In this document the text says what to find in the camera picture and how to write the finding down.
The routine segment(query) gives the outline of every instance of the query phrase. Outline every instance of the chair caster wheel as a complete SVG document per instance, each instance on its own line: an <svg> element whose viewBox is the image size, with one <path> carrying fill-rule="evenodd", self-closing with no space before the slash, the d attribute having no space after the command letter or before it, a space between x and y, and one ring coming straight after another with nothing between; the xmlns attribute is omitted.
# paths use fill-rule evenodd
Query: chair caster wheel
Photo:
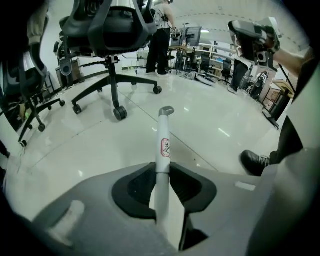
<svg viewBox="0 0 320 256"><path fill-rule="evenodd" d="M153 88L154 94L160 94L162 92L161 86L157 86Z"/></svg>
<svg viewBox="0 0 320 256"><path fill-rule="evenodd" d="M40 124L39 127L38 127L38 130L40 132L43 132L45 129L46 129L46 126L44 124Z"/></svg>
<svg viewBox="0 0 320 256"><path fill-rule="evenodd" d="M74 113L76 113L78 115L82 112L82 109L78 104L76 104L73 106L73 111L74 111Z"/></svg>
<svg viewBox="0 0 320 256"><path fill-rule="evenodd" d="M21 147L25 148L28 144L25 140L23 141L19 141L19 144L21 145Z"/></svg>
<svg viewBox="0 0 320 256"><path fill-rule="evenodd" d="M119 121L126 119L126 117L128 116L128 113L123 106L119 106L119 107L115 108L113 110L113 113L114 113L115 118L118 119Z"/></svg>

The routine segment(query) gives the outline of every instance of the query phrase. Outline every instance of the black shoe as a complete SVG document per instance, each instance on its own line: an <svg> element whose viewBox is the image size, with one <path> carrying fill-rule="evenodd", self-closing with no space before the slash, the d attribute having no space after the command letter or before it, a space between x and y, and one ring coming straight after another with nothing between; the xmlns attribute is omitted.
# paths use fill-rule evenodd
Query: black shoe
<svg viewBox="0 0 320 256"><path fill-rule="evenodd" d="M253 176L261 176L264 169L270 165L269 157L257 155L250 150L241 153L240 161L243 167Z"/></svg>

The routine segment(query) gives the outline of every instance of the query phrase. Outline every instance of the glossy tile floor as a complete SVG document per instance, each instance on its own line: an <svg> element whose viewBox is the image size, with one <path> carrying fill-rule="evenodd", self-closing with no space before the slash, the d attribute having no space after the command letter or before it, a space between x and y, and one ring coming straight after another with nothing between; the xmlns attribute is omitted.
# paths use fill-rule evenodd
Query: glossy tile floor
<svg viewBox="0 0 320 256"><path fill-rule="evenodd" d="M175 109L169 118L174 162L246 175L239 162L243 150L268 155L277 149L280 132L243 92L234 95L226 85L211 87L175 74L139 76L158 80L162 93L155 95L148 84L120 83L119 101L128 112L123 121L113 115L108 86L79 101L81 114L72 109L71 100L102 76L57 95L65 106L42 112L45 131L34 121L24 137L27 148L9 160L6 195L16 212L32 220L85 179L155 161L158 112L164 106Z"/></svg>

